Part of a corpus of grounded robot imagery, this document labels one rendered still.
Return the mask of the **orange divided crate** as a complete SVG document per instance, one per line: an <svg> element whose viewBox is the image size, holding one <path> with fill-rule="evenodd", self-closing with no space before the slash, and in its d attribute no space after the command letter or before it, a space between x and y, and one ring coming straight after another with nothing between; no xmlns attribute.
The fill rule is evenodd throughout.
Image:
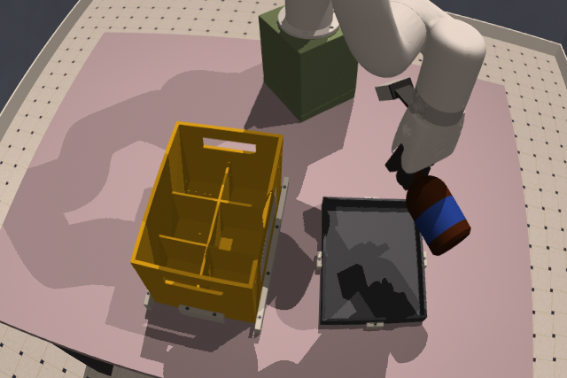
<svg viewBox="0 0 567 378"><path fill-rule="evenodd" d="M255 144L256 152L204 145L203 137ZM155 302L256 322L283 144L284 135L176 121L130 260Z"/></svg>

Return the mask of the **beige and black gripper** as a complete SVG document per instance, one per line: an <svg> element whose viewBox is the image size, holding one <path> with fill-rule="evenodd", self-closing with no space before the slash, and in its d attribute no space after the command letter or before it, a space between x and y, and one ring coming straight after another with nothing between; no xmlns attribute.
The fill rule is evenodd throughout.
<svg viewBox="0 0 567 378"><path fill-rule="evenodd" d="M396 180L404 190L410 187L415 177L413 173L421 170L423 176L428 175L431 166L454 152L464 117L465 111L457 124L441 127L422 119L418 113L412 114L407 108L392 142L393 154L385 163L389 172L397 171Z"/></svg>

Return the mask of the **brown glass bottle with blue label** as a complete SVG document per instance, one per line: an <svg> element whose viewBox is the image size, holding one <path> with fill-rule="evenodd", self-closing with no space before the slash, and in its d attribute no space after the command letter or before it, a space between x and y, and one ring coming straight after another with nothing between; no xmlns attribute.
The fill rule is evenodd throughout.
<svg viewBox="0 0 567 378"><path fill-rule="evenodd" d="M414 173L406 195L408 212L432 255L440 256L470 234L470 224L447 185L438 177Z"/></svg>

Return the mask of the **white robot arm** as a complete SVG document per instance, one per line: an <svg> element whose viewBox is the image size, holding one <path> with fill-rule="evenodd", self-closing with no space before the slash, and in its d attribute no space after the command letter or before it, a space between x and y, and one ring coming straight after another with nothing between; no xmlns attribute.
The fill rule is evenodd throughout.
<svg viewBox="0 0 567 378"><path fill-rule="evenodd" d="M285 0L278 24L301 39L340 27L358 63L383 78L403 73L421 52L415 88L409 77L375 90L379 101L399 98L412 114L441 127L461 120L486 54L476 28L429 0Z"/></svg>

